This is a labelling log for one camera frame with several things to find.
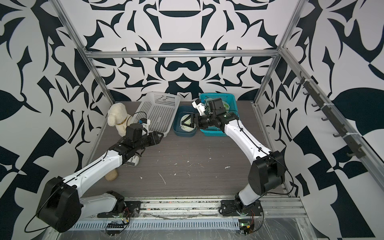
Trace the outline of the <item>white foam net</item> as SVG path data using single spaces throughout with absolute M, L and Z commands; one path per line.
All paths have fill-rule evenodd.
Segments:
M 224 102 L 223 101 L 223 106 L 225 107 L 225 109 L 227 110 L 227 111 L 229 111 L 231 108 L 230 108 L 230 105 L 227 103 L 227 102 Z
M 192 123 L 192 120 L 193 118 L 191 117 L 191 115 L 184 115 L 181 117 L 180 128 L 183 132 L 192 133 L 197 130 L 195 128 L 195 125 Z

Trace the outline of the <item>green custard apple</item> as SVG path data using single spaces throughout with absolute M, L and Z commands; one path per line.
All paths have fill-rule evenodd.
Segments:
M 187 133 L 190 133 L 190 132 L 195 130 L 195 128 L 191 128 L 189 126 L 184 126 L 184 125 L 181 125 L 181 129 L 182 129 L 182 131 L 187 132 Z

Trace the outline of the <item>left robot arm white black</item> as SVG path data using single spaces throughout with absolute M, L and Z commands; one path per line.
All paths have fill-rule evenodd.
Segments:
M 97 160 L 64 178 L 49 180 L 43 190 L 36 217 L 63 233 L 79 220 L 102 214 L 120 214 L 125 209 L 125 199 L 114 191 L 99 196 L 84 194 L 107 173 L 117 169 L 139 150 L 159 144 L 163 133 L 148 132 L 141 124 L 128 126 L 126 135 L 108 148 Z

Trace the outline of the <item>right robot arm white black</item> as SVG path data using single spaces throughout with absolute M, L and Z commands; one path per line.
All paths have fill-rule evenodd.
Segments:
M 193 129 L 219 128 L 243 151 L 251 164 L 248 184 L 237 193 L 240 207 L 249 206 L 269 191 L 283 184 L 286 166 L 282 155 L 261 144 L 243 125 L 235 113 L 220 115 L 187 114 L 181 118 L 181 126 Z

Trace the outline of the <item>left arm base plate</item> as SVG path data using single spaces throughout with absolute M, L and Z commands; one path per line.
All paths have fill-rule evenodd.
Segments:
M 108 191 L 107 194 L 114 196 L 117 202 L 110 212 L 99 213 L 98 218 L 116 218 L 119 214 L 124 218 L 130 218 L 140 213 L 141 201 L 126 201 L 124 196 L 114 191 Z

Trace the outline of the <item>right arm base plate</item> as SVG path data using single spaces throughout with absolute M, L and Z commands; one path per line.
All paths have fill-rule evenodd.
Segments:
M 263 212 L 259 199 L 249 205 L 244 205 L 238 195 L 235 196 L 234 200 L 221 200 L 219 207 L 219 214 L 224 217 L 259 217 L 263 215 Z

